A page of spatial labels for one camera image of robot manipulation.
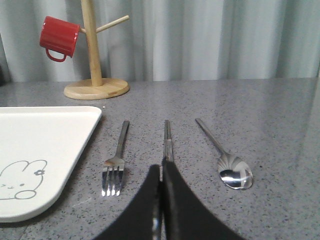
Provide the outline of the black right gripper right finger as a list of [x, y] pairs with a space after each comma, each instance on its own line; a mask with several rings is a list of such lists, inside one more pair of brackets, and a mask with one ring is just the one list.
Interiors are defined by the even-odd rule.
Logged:
[[172, 161], [162, 162], [163, 210], [168, 240], [242, 240], [188, 187]]

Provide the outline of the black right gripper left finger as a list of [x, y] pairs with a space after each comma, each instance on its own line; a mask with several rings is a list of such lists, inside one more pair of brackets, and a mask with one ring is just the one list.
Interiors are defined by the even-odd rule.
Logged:
[[148, 174], [122, 214], [96, 240], [160, 240], [160, 167], [151, 165]]

